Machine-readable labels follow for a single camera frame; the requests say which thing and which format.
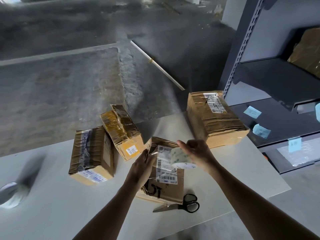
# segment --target scissors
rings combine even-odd
[[[153,212],[163,212],[170,210],[185,210],[189,213],[195,213],[200,204],[197,202],[198,198],[192,193],[188,193],[183,197],[182,204],[172,204],[170,206],[161,206],[160,208],[155,209]]]

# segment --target packing tape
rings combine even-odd
[[[0,207],[11,209],[19,205],[28,195],[29,188],[23,184],[11,182],[0,189]]]
[[[171,160],[170,163],[173,167],[180,169],[192,169],[197,166],[193,163],[191,158],[185,154],[181,148],[173,148],[171,150]]]

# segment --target table surface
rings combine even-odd
[[[137,124],[144,137],[153,134],[170,141],[193,139],[185,113]],[[0,158],[0,185],[17,181],[39,167],[29,196],[13,209],[0,209],[2,240],[72,239],[116,194],[134,159],[115,153],[115,177],[86,186],[68,175],[73,140]],[[237,145],[211,149],[217,160],[265,198],[290,187],[245,137]],[[217,183],[201,169],[185,170],[185,192],[198,196],[200,209],[152,213],[157,203],[135,198],[118,239],[159,239],[233,211]]]

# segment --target cardboard package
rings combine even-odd
[[[85,185],[114,177],[111,140],[103,126],[75,133],[69,175]]]
[[[157,152],[158,145],[176,148],[178,145],[174,142],[152,137],[147,145],[149,146],[149,154]],[[162,204],[182,204],[184,196],[184,170],[176,169],[176,172],[166,171],[162,174],[157,159],[152,167],[149,180],[136,194],[136,197]]]
[[[222,97],[222,91],[189,93],[187,114],[194,135],[209,148],[239,143],[249,129]]]
[[[120,155],[129,160],[145,149],[141,133],[122,105],[111,106],[112,110],[100,118]]]
[[[320,28],[307,29],[288,61],[320,78]]]

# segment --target blue sticky note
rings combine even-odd
[[[315,117],[320,122],[320,103],[315,106]]]
[[[261,115],[261,112],[258,109],[255,109],[254,107],[249,106],[244,113],[246,115],[251,116],[252,118],[256,119],[259,117],[259,115]]]
[[[301,137],[288,139],[288,142],[289,142],[289,147],[288,147],[289,152],[295,152],[295,151],[301,150],[301,144],[302,144]]]
[[[254,126],[254,128],[252,129],[252,132],[257,136],[261,136],[264,139],[266,139],[268,137],[268,135],[270,134],[271,130],[266,129],[259,124],[256,124]]]

